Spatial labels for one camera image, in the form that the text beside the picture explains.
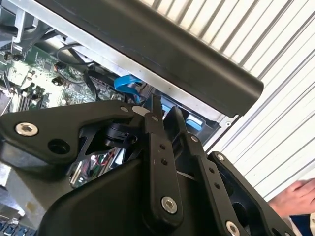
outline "ribbed white surface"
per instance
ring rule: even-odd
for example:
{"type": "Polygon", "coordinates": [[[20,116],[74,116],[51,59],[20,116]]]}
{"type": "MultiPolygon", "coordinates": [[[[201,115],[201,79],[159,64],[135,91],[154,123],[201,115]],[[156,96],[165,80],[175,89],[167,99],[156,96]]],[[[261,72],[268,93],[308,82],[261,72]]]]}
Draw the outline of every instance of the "ribbed white surface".
{"type": "Polygon", "coordinates": [[[142,1],[265,84],[213,150],[266,199],[315,177],[315,1],[142,1]]]}

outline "reflective metal part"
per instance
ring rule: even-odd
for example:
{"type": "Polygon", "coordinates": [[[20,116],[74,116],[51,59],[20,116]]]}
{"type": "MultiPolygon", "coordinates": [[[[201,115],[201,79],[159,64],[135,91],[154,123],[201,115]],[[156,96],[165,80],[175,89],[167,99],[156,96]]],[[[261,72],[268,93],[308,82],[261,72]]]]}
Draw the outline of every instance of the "reflective metal part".
{"type": "Polygon", "coordinates": [[[35,29],[24,31],[24,28],[19,29],[23,32],[21,36],[21,40],[19,43],[12,42],[12,49],[11,52],[13,54],[22,54],[27,52],[36,42],[38,42],[41,37],[51,30],[51,27],[44,22],[34,19],[35,29]]]}
{"type": "Polygon", "coordinates": [[[155,116],[152,116],[152,119],[154,119],[155,121],[158,121],[158,118],[156,118],[155,116]]]}
{"type": "Polygon", "coordinates": [[[219,159],[220,161],[224,161],[224,157],[223,157],[221,154],[218,154],[218,159],[219,159]]]}
{"type": "Polygon", "coordinates": [[[161,204],[163,209],[168,213],[175,214],[177,212],[177,204],[171,197],[163,197],[161,204]]]}
{"type": "Polygon", "coordinates": [[[126,107],[120,107],[120,109],[124,112],[129,112],[129,110],[126,107]]]}
{"type": "Polygon", "coordinates": [[[226,228],[232,236],[240,236],[240,231],[233,222],[227,221],[226,228]]]}
{"type": "Polygon", "coordinates": [[[38,128],[34,124],[23,122],[15,126],[15,131],[22,136],[31,137],[38,133],[38,128]]]}
{"type": "Polygon", "coordinates": [[[220,122],[220,129],[208,140],[208,142],[204,145],[203,149],[206,153],[210,153],[214,145],[218,142],[218,140],[221,139],[221,137],[230,129],[233,127],[235,122],[240,118],[240,116],[235,116],[234,118],[230,117],[224,117],[220,122]],[[231,125],[228,127],[226,126],[226,123],[230,122],[231,125]]]}
{"type": "Polygon", "coordinates": [[[195,137],[195,136],[191,136],[191,139],[194,141],[194,142],[198,142],[198,139],[197,139],[197,137],[195,137]]]}
{"type": "Polygon", "coordinates": [[[18,34],[16,37],[12,37],[12,42],[15,42],[15,43],[21,42],[22,35],[24,33],[26,17],[29,17],[29,16],[30,14],[28,14],[27,12],[19,8],[17,9],[14,26],[18,29],[18,34]]]}
{"type": "Polygon", "coordinates": [[[111,66],[107,67],[110,71],[116,73],[116,70],[119,70],[119,75],[121,75],[121,69],[123,69],[124,71],[127,71],[128,74],[133,74],[142,81],[155,87],[159,91],[172,97],[176,101],[182,103],[186,107],[192,109],[193,111],[199,113],[209,120],[220,121],[224,118],[224,115],[222,115],[220,112],[216,111],[209,105],[205,104],[204,102],[200,101],[199,99],[195,98],[194,96],[175,86],[174,84],[168,82],[167,80],[150,71],[146,67],[131,60],[129,57],[104,44],[102,41],[96,39],[92,35],[68,22],[59,15],[53,13],[52,11],[35,2],[34,0],[9,1],[17,5],[22,10],[38,18],[39,20],[45,22],[46,24],[51,25],[60,33],[68,35],[76,42],[85,46],[88,50],[91,50],[92,53],[90,58],[92,60],[101,65],[104,65],[104,62],[107,61],[107,64],[111,66]]]}

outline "blue cable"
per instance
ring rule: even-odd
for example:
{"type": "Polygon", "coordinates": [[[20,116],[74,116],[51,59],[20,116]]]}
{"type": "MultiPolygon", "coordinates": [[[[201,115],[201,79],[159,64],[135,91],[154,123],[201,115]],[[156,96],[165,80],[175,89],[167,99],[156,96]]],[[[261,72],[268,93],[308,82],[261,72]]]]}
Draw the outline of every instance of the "blue cable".
{"type": "Polygon", "coordinates": [[[134,95],[135,103],[139,104],[140,96],[139,96],[138,91],[134,88],[128,87],[129,84],[136,83],[136,82],[141,82],[141,80],[133,75],[124,75],[115,79],[114,86],[115,86],[115,89],[119,92],[129,93],[129,94],[134,95]]]}

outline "circuit board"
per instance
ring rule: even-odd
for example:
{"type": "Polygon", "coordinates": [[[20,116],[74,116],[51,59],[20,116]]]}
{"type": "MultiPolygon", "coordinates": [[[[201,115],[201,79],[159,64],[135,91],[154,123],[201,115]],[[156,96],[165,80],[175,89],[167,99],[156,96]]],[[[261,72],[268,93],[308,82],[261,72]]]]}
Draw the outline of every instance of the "circuit board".
{"type": "MultiPolygon", "coordinates": [[[[46,99],[45,107],[56,107],[72,104],[80,104],[94,102],[94,97],[83,82],[82,73],[71,66],[67,66],[64,70],[59,71],[68,81],[82,83],[64,83],[56,85],[53,79],[58,77],[58,73],[54,70],[54,65],[58,60],[41,50],[38,47],[32,47],[21,61],[4,60],[4,53],[0,54],[0,72],[6,72],[8,80],[21,89],[29,86],[40,87],[44,89],[46,99]]],[[[124,97],[116,93],[107,85],[94,81],[98,91],[98,96],[102,100],[123,100],[124,97]]]]}

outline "silver screw head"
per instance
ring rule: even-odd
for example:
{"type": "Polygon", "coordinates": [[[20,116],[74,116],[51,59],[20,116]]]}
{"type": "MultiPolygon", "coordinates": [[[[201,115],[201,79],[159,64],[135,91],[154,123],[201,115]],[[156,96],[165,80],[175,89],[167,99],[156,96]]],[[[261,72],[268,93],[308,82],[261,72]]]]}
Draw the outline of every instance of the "silver screw head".
{"type": "Polygon", "coordinates": [[[38,128],[36,127],[36,125],[27,122],[19,123],[18,125],[16,125],[15,131],[18,134],[27,137],[31,137],[38,134],[38,128]]]}
{"type": "Polygon", "coordinates": [[[155,116],[152,116],[152,119],[154,119],[155,121],[158,121],[158,118],[156,118],[155,116]]]}
{"type": "Polygon", "coordinates": [[[124,112],[129,112],[129,110],[126,107],[120,107],[120,109],[124,112]]]}
{"type": "Polygon", "coordinates": [[[224,161],[224,157],[223,157],[221,154],[218,154],[218,159],[219,159],[220,161],[224,161]]]}
{"type": "Polygon", "coordinates": [[[166,212],[170,214],[175,214],[177,212],[177,204],[171,197],[163,197],[161,204],[166,212]]]}
{"type": "Polygon", "coordinates": [[[191,136],[191,139],[194,141],[194,142],[198,142],[198,139],[197,139],[197,137],[196,136],[191,136]]]}
{"type": "Polygon", "coordinates": [[[232,236],[240,236],[240,231],[232,221],[226,222],[226,228],[232,236]]]}

